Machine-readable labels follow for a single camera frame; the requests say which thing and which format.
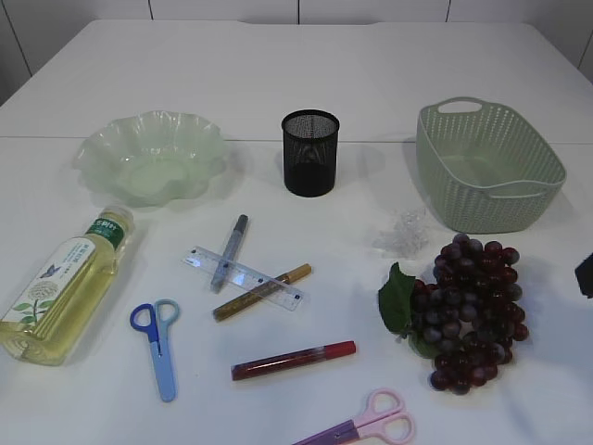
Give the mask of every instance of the gray marker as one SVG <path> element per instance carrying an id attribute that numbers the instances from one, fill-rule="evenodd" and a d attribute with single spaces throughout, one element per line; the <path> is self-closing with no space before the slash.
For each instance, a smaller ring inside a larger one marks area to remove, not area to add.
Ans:
<path id="1" fill-rule="evenodd" d="M 241 239 L 243 238 L 243 233 L 245 232 L 247 226 L 247 217 L 245 215 L 239 216 L 237 220 L 237 224 L 234 225 L 233 233 L 229 238 L 229 242 L 224 248 L 224 253 L 222 253 L 222 260 L 219 262 L 218 267 L 216 268 L 216 272 L 212 277 L 212 282 L 210 283 L 210 288 L 213 292 L 218 293 L 221 290 L 222 285 L 224 284 L 224 278 L 226 274 L 229 272 L 229 263 L 228 261 L 232 261 L 234 259 L 234 255 L 237 253 L 239 249 L 239 245 L 241 244 Z"/>

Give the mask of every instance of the marker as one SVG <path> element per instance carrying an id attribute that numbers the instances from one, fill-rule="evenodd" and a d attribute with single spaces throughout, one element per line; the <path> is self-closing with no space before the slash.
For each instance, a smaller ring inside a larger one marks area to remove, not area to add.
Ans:
<path id="1" fill-rule="evenodd" d="M 237 253 L 239 249 L 239 245 L 241 244 L 241 239 L 243 238 L 243 233 L 247 227 L 247 220 L 248 218 L 245 215 L 239 216 L 237 220 L 237 224 L 234 225 L 233 232 L 231 233 L 231 237 L 229 238 L 229 242 L 224 248 L 224 252 L 222 253 L 222 260 L 219 262 L 218 267 L 216 268 L 216 272 L 212 277 L 212 281 L 210 282 L 210 288 L 212 292 L 219 293 L 224 284 L 224 278 L 226 274 L 229 272 L 229 263 L 228 261 L 232 261 L 234 259 L 234 255 Z"/>
<path id="2" fill-rule="evenodd" d="M 304 278 L 310 273 L 311 266 L 305 263 L 290 272 L 277 276 L 275 280 L 290 285 L 291 283 Z M 217 322 L 226 320 L 227 318 L 236 315 L 240 311 L 247 309 L 249 306 L 256 304 L 258 301 L 262 301 L 265 297 L 273 294 L 280 288 L 281 285 L 273 281 L 268 281 L 263 285 L 257 286 L 245 294 L 242 294 L 236 299 L 232 299 L 231 301 L 224 303 L 222 306 L 219 306 L 214 311 L 212 311 L 214 320 Z"/>
<path id="3" fill-rule="evenodd" d="M 306 364 L 337 359 L 354 354 L 355 352 L 356 344 L 353 341 L 343 341 L 342 343 L 334 343 L 333 345 L 320 346 L 309 350 L 298 350 L 254 362 L 236 364 L 231 368 L 231 377 L 233 380 L 244 380 L 260 375 L 277 373 L 284 369 L 296 368 Z"/>

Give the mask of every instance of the blue scissors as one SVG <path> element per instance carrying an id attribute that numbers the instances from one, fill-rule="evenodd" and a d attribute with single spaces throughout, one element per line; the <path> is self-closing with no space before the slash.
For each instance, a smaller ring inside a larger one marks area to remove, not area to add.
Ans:
<path id="1" fill-rule="evenodd" d="M 164 305 L 173 307 L 173 314 L 167 320 L 163 320 L 160 316 L 160 308 Z M 142 325 L 135 321 L 136 316 L 141 311 L 148 311 L 150 313 L 149 324 Z M 149 303 L 141 304 L 130 314 L 130 324 L 132 327 L 136 331 L 144 332 L 148 335 L 152 363 L 155 366 L 155 376 L 157 377 L 158 392 L 163 401 L 172 401 L 177 396 L 173 367 L 170 362 L 169 326 L 177 320 L 179 311 L 177 302 L 172 299 L 160 299 L 155 302 L 154 306 Z"/>

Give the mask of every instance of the black object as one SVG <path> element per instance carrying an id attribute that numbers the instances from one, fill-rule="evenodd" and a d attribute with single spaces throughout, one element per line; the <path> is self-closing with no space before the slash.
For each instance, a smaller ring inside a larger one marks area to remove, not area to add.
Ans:
<path id="1" fill-rule="evenodd" d="M 574 274 L 581 293 L 593 299 L 593 255 L 581 262 L 581 265 L 574 270 Z"/>
<path id="2" fill-rule="evenodd" d="M 282 121 L 284 185 L 300 197 L 320 197 L 334 188 L 339 120 L 317 109 L 302 109 Z"/>

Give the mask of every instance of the pink scissors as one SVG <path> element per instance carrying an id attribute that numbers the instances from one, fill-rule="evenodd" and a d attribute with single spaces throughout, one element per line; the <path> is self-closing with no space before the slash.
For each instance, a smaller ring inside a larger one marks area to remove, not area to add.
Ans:
<path id="1" fill-rule="evenodd" d="M 382 395 L 391 399 L 393 404 L 385 411 L 377 411 L 377 401 Z M 404 409 L 404 400 L 394 390 L 376 389 L 369 396 L 364 413 L 294 445 L 338 445 L 367 438 L 379 438 L 390 445 L 403 445 L 410 442 L 416 432 L 414 419 Z M 397 420 L 404 420 L 408 425 L 407 434 L 401 439 L 394 439 L 387 432 L 387 426 Z"/>

